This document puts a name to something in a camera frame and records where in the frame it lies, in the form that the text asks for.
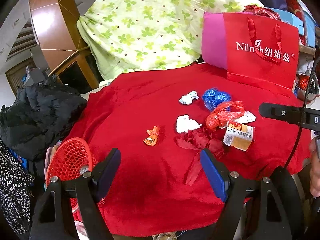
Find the person's right hand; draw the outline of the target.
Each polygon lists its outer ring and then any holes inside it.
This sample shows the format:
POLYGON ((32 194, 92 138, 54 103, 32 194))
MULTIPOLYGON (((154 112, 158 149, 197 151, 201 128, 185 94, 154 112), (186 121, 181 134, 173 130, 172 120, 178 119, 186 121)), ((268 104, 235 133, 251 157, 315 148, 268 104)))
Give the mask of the person's right hand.
POLYGON ((317 148, 316 148, 316 140, 317 138, 314 137, 309 145, 309 150, 311 153, 310 163, 310 192, 314 197, 319 197, 320 195, 320 172, 319 172, 319 158, 317 155, 317 148))

